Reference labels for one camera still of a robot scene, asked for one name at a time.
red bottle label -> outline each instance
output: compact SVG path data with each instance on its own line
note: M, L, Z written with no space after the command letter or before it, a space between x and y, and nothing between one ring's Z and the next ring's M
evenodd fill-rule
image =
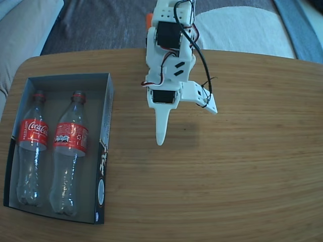
M18 142L30 141L47 146L48 125L39 119L24 119L20 125Z
M86 152L88 130L82 125L74 123L60 123L57 125L54 147L65 146Z

red wire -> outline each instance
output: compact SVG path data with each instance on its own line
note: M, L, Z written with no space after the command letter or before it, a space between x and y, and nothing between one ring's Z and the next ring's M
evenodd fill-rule
M143 87L150 86L150 85L157 85L157 86L159 86L159 85L161 85L161 84L164 82L165 78L164 78L164 74L163 74L163 65L164 65L164 62L166 61L166 59L167 59L171 54L173 54L173 52L168 52L168 53L166 53L166 54L164 55L163 62L162 62L162 64L161 64L160 83L159 83L159 84L156 84L156 83L154 83L154 82L142 82L142 83L141 83L141 85L142 85Z
M195 25L195 24L192 24L192 26L193 26L193 28L194 28L194 30L195 30L196 35L197 35L196 39L194 40L194 42L196 43L196 42L197 42L197 40L198 40L198 39L199 39L199 37L200 37L200 33L198 32L198 29L197 29L197 27L196 27L196 25Z
M176 50L174 50L174 49L166 48L166 47L162 47L162 46L161 46L161 48L164 49L164 50L168 50L168 51L171 51L173 53L176 53Z

orange part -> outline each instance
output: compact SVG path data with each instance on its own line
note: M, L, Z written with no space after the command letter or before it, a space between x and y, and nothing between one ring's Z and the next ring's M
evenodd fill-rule
M153 14L146 15L146 29L147 29L147 31L151 27L152 16L153 16Z

gray carpet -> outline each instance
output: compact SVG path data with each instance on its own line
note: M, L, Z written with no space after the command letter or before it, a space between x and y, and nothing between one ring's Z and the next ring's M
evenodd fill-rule
M155 6L156 0L65 0L42 54L145 48L146 14L152 13ZM197 0L196 13L231 6L276 12L272 0Z

coca-cola logo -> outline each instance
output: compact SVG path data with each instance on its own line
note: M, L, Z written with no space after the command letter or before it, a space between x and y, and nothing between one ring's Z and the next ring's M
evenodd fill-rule
M48 126L47 125L40 125L36 124L36 121L31 122L28 126L28 130L31 131L39 131L41 134L48 136Z

